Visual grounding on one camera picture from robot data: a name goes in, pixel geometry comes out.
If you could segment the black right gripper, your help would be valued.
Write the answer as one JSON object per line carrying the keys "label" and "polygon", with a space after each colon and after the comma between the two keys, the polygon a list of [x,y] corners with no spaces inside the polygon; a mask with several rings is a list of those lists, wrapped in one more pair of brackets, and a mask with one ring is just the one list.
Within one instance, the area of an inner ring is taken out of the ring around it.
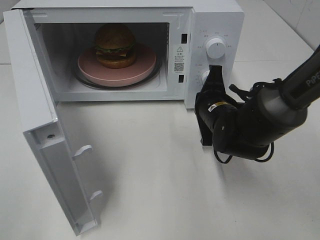
{"label": "black right gripper", "polygon": [[209,65],[209,73],[195,100],[201,144],[213,147],[236,147],[239,133],[236,117],[240,104],[226,94],[221,65]]}

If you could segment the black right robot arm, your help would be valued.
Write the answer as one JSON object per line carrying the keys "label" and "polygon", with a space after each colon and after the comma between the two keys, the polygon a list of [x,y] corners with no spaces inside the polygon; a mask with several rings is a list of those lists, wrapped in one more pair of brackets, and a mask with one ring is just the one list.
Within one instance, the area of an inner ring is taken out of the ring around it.
{"label": "black right robot arm", "polygon": [[204,85],[195,98],[195,114],[201,144],[213,153],[267,162],[274,142],[301,126],[309,105],[320,97],[320,52],[314,53],[285,79],[259,81],[249,91],[234,84],[226,93],[222,67],[211,65]]}

